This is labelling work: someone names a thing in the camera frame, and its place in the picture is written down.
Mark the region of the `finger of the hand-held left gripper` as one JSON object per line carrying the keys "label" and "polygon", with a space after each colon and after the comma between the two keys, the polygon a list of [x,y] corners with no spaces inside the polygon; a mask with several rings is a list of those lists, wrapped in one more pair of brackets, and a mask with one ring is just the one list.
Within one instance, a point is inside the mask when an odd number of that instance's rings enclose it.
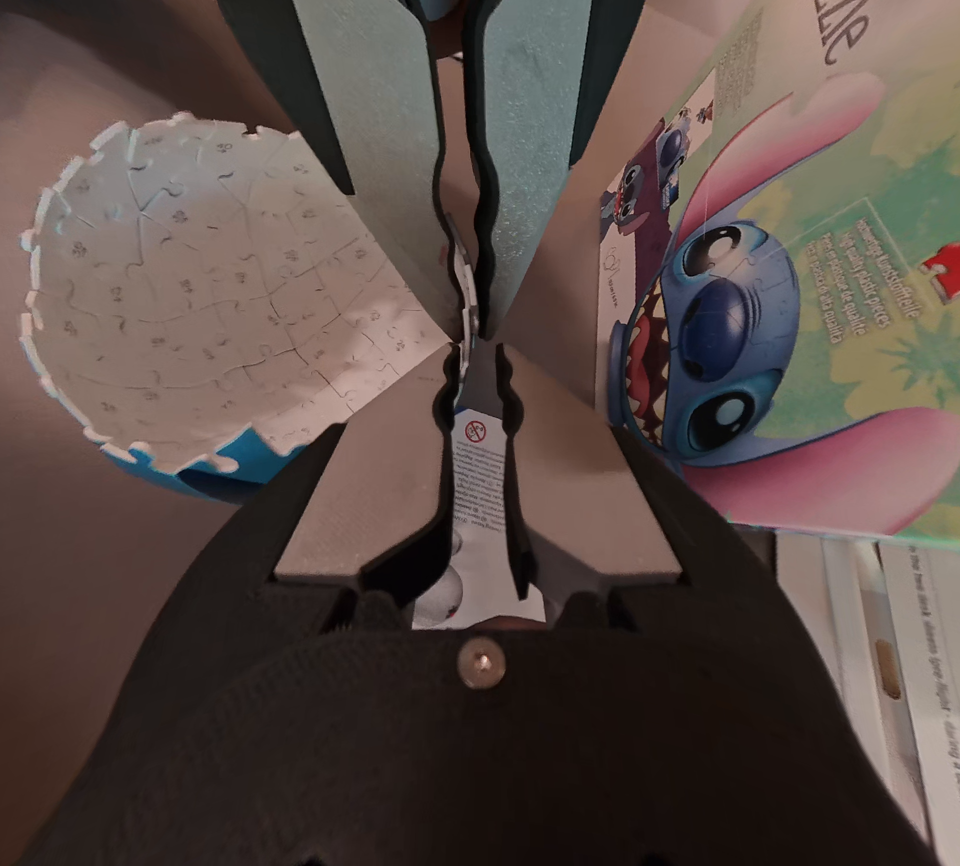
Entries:
{"label": "finger of the hand-held left gripper", "polygon": [[480,0],[464,45],[479,335],[513,304],[572,165],[593,0]]}
{"label": "finger of the hand-held left gripper", "polygon": [[412,294],[464,336],[439,194],[446,155],[420,0],[292,0],[351,181],[349,201]]}

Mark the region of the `white puzzle piece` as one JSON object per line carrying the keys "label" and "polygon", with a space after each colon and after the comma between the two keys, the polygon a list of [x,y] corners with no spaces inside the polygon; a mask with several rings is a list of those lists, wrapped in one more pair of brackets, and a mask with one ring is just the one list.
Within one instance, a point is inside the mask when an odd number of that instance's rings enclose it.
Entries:
{"label": "white puzzle piece", "polygon": [[444,213],[446,224],[454,242],[453,269],[462,295],[463,337],[460,360],[460,383],[466,380],[471,364],[474,345],[479,331],[479,309],[474,281],[474,269],[467,249],[450,213]]}

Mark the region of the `printed cardboard puzzle box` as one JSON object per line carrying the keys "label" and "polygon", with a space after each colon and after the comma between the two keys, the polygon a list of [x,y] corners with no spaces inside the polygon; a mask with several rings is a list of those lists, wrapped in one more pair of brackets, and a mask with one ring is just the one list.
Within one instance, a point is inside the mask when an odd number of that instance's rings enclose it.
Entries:
{"label": "printed cardboard puzzle box", "polygon": [[751,0],[600,200],[596,404],[726,519],[958,543],[958,0]]}

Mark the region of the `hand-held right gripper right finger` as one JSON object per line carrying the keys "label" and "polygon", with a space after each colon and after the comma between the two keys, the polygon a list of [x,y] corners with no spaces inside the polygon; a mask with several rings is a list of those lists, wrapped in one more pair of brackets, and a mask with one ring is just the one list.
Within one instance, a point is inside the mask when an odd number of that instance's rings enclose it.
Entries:
{"label": "hand-held right gripper right finger", "polygon": [[495,370],[517,595],[676,582],[681,566],[605,420],[509,345],[498,344]]}

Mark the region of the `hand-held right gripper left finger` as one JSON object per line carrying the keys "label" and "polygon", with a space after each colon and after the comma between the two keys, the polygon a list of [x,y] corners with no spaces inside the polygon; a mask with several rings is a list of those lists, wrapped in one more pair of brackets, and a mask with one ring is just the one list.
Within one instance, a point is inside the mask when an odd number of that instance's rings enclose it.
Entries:
{"label": "hand-held right gripper left finger", "polygon": [[274,569],[282,582],[388,593],[400,608],[451,559],[461,346],[440,347],[346,423]]}

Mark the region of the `white instruction leaflet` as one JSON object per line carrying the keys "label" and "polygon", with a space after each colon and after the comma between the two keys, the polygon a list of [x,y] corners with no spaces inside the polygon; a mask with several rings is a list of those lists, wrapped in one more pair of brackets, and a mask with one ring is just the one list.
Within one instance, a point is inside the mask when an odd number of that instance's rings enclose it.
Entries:
{"label": "white instruction leaflet", "polygon": [[519,599],[508,560],[501,420],[467,407],[455,413],[452,437],[454,511],[450,565],[414,604],[415,631],[463,630],[495,617],[546,619],[531,587]]}

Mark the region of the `partly built blue puzzle ball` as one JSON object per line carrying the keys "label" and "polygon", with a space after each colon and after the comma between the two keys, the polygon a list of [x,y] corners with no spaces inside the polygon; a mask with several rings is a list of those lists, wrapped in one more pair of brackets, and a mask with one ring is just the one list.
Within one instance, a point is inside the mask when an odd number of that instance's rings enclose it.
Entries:
{"label": "partly built blue puzzle ball", "polygon": [[118,122],[44,190],[20,342],[126,473],[243,504],[450,338],[298,132]]}

